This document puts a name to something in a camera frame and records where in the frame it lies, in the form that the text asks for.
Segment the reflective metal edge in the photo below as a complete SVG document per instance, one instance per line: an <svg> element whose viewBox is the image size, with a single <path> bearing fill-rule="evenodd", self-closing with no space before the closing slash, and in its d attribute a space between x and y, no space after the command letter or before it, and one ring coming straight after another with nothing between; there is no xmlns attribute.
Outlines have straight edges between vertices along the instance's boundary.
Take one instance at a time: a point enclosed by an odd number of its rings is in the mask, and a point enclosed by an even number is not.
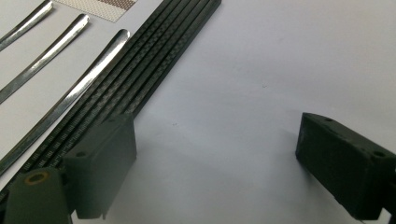
<svg viewBox="0 0 396 224"><path fill-rule="evenodd" d="M131 37L129 31L120 30L110 40L81 78L49 110L49 112L27 133L22 140L0 160L0 176L52 125L76 99L91 86L98 75L111 63Z"/></svg>
<svg viewBox="0 0 396 224"><path fill-rule="evenodd" d="M0 51L8 47L8 45L12 44L12 42L20 38L24 33L42 21L51 10L52 2L47 0L44 1L32 13L30 13L29 16L0 39Z"/></svg>
<svg viewBox="0 0 396 224"><path fill-rule="evenodd" d="M88 24L90 17L80 14L67 29L40 55L34 62L25 68L19 75L0 90L0 104L12 93L19 89L25 82L40 71L58 53L60 53Z"/></svg>

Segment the white table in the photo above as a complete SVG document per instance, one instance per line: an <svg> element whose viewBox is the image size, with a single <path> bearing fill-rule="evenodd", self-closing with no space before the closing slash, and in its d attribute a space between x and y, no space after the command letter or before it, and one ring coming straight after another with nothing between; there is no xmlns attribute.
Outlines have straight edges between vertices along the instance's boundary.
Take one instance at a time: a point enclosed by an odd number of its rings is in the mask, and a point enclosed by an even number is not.
<svg viewBox="0 0 396 224"><path fill-rule="evenodd" d="M72 45L0 105L0 156L119 29L134 33L160 2L140 0L116 23L92 16ZM0 1L0 35L40 3ZM0 87L80 13L55 8L0 52ZM135 119L138 159L107 220L74 216L74 223L360 223L294 150L301 115L311 112L396 152L395 12L395 0L224 0ZM365 223L388 219L384 210Z"/></svg>

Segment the metal strip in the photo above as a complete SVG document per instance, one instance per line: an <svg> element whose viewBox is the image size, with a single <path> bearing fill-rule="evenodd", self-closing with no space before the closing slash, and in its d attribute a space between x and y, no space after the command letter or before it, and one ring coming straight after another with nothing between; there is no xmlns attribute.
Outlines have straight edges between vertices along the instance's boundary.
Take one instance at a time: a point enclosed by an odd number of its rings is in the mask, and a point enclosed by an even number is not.
<svg viewBox="0 0 396 224"><path fill-rule="evenodd" d="M0 51L5 49L8 45L12 44L15 40L24 35L32 27L42 21L52 10L52 2L44 1L32 13L29 14L23 21L16 27L9 31L0 39Z"/></svg>
<svg viewBox="0 0 396 224"><path fill-rule="evenodd" d="M120 30L108 43L87 71L22 140L0 160L0 176L59 118L75 100L91 86L130 38L127 30Z"/></svg>
<svg viewBox="0 0 396 224"><path fill-rule="evenodd" d="M134 116L220 4L220 0L164 0L120 53L114 69L101 74L22 168L61 168L61 160L92 127L118 114Z"/></svg>
<svg viewBox="0 0 396 224"><path fill-rule="evenodd" d="M2 104L12 93L17 91L24 83L32 78L58 53L60 53L88 24L90 17L80 14L67 29L40 55L25 68L19 75L0 90L0 104Z"/></svg>

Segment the screw hole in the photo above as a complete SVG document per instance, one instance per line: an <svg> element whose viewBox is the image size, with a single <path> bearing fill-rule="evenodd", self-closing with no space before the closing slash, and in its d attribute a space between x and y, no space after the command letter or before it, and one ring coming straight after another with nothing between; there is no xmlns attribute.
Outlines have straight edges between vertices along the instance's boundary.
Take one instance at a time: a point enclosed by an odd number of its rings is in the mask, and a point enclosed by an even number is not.
<svg viewBox="0 0 396 224"><path fill-rule="evenodd" d="M87 154L85 154L85 152L78 152L76 154L77 157L85 157Z"/></svg>
<svg viewBox="0 0 396 224"><path fill-rule="evenodd" d="M38 183L43 182L48 177L49 177L49 173L47 173L47 172L38 172L38 173L35 173L35 174L32 174L32 175L29 175L25 179L25 184L27 184L27 185L36 185Z"/></svg>
<svg viewBox="0 0 396 224"><path fill-rule="evenodd" d="M382 152L379 152L379 151L375 151L374 155L377 156L377 157L385 157L385 154L382 153Z"/></svg>

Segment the metal mesh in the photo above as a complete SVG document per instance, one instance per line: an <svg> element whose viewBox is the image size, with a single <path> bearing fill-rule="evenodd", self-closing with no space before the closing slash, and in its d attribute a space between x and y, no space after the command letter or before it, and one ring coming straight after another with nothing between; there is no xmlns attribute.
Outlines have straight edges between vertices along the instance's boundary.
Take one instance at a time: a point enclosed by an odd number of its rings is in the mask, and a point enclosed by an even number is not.
<svg viewBox="0 0 396 224"><path fill-rule="evenodd" d="M108 21L117 21L137 0L55 0Z"/></svg>

